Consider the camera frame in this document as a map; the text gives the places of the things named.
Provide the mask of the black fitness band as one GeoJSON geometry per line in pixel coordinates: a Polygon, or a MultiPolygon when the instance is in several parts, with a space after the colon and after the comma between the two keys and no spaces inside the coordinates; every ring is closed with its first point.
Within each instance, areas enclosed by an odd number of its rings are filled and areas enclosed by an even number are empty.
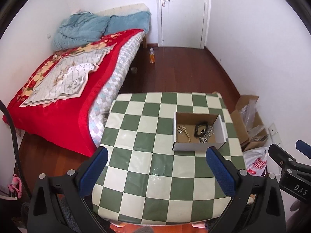
{"type": "Polygon", "coordinates": [[[200,122],[198,124],[195,125],[195,132],[194,132],[194,136],[195,138],[201,138],[204,137],[204,135],[206,135],[207,131],[208,131],[208,122],[200,122]]]}

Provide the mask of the white red plastic bag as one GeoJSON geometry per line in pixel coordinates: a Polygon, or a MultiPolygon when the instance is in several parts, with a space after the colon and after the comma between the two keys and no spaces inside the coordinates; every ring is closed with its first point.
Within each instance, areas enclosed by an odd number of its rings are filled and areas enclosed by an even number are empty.
{"type": "Polygon", "coordinates": [[[266,174],[268,147],[259,147],[243,152],[246,171],[252,175],[261,177],[266,174]]]}

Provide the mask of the clear bubble wrap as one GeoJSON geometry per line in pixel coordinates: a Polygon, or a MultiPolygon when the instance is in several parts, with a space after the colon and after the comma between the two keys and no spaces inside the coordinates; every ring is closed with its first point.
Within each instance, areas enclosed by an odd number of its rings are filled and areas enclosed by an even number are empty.
{"type": "Polygon", "coordinates": [[[255,125],[256,119],[256,102],[255,99],[250,99],[240,111],[244,127],[246,129],[248,138],[251,142],[264,142],[267,139],[267,135],[261,135],[260,133],[265,130],[263,124],[255,125]]]}

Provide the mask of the brown cardboard box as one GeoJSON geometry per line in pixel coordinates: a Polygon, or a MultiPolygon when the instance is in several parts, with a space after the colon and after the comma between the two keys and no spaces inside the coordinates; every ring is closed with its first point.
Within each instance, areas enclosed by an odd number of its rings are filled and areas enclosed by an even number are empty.
{"type": "Polygon", "coordinates": [[[268,133],[257,112],[259,96],[242,95],[230,114],[242,151],[263,147],[268,133]]]}

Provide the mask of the white cardboard box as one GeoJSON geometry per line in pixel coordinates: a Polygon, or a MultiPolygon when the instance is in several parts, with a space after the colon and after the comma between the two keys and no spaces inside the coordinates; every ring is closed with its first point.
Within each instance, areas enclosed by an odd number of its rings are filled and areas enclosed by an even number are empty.
{"type": "Polygon", "coordinates": [[[220,115],[176,112],[173,127],[173,151],[219,149],[226,142],[220,115]]]}

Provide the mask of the checkered pastel bed sheet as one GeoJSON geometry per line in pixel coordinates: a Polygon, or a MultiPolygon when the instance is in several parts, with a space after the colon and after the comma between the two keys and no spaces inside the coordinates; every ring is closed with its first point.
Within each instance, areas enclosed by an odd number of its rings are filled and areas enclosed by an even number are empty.
{"type": "Polygon", "coordinates": [[[107,117],[112,103],[116,99],[123,85],[129,71],[129,67],[134,60],[145,35],[145,31],[135,34],[120,48],[114,71],[99,91],[89,110],[89,132],[92,141],[97,147],[101,144],[104,127],[107,122],[107,117]]]}

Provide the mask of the green white checkered tablecloth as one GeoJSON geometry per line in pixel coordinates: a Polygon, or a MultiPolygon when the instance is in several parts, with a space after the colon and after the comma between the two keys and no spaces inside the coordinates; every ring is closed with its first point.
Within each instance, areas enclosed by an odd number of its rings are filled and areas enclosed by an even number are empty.
{"type": "Polygon", "coordinates": [[[173,150],[177,111],[214,114],[225,129],[219,151],[236,168],[245,166],[232,119],[219,93],[120,94],[101,140],[109,153],[92,192],[103,219],[137,225],[194,223],[219,217],[224,195],[204,151],[173,150]]]}

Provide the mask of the red floral bedspread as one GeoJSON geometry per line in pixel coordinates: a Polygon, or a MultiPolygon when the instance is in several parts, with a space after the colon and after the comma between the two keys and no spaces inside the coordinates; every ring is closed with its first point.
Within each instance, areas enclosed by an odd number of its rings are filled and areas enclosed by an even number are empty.
{"type": "Polygon", "coordinates": [[[89,130],[91,107],[112,78],[121,50],[133,44],[128,53],[135,56],[144,36],[144,30],[125,30],[50,56],[8,104],[14,126],[92,156],[96,144],[89,130]]]}

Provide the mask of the small dark cup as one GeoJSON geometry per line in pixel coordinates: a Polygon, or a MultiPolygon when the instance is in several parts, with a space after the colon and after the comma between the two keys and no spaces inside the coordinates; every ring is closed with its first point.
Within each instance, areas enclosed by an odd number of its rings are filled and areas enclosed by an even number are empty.
{"type": "Polygon", "coordinates": [[[138,72],[138,69],[137,69],[136,67],[132,67],[132,68],[131,68],[131,72],[132,72],[133,74],[136,74],[136,73],[138,72]]]}

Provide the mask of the orange drink bottle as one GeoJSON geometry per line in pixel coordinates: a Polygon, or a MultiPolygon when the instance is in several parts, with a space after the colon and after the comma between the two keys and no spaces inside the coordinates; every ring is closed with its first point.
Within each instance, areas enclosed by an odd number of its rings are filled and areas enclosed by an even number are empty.
{"type": "Polygon", "coordinates": [[[156,60],[155,60],[155,50],[153,48],[150,48],[149,57],[150,57],[150,63],[154,64],[156,60]]]}

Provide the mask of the blue quilt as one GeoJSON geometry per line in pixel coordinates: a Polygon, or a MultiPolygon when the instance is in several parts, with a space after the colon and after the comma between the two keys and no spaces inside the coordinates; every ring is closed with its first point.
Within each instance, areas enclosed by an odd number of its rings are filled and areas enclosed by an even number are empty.
{"type": "Polygon", "coordinates": [[[109,16],[79,12],[65,19],[52,41],[54,52],[67,50],[99,41],[110,22],[109,16]]]}

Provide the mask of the blue pillow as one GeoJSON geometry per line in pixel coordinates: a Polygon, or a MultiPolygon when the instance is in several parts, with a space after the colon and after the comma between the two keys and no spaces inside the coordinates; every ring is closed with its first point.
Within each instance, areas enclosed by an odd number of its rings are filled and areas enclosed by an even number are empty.
{"type": "Polygon", "coordinates": [[[148,34],[150,29],[151,13],[137,12],[127,16],[113,15],[110,18],[104,35],[110,35],[124,30],[140,29],[148,34]]]}

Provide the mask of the white door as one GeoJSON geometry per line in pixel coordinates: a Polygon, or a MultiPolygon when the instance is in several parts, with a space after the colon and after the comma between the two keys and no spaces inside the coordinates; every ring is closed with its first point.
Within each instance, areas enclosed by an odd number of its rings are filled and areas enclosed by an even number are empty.
{"type": "Polygon", "coordinates": [[[203,49],[210,7],[211,0],[157,0],[159,46],[203,49]]]}

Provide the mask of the white wall socket strip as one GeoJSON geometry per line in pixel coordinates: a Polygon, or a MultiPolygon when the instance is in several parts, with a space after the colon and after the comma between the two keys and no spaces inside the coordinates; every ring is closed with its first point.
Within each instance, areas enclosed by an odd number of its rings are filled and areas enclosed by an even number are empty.
{"type": "Polygon", "coordinates": [[[275,126],[274,123],[272,123],[269,127],[268,127],[268,133],[270,136],[270,140],[273,144],[276,144],[280,147],[283,146],[282,141],[281,141],[281,137],[279,135],[279,132],[277,131],[277,128],[275,126]]]}

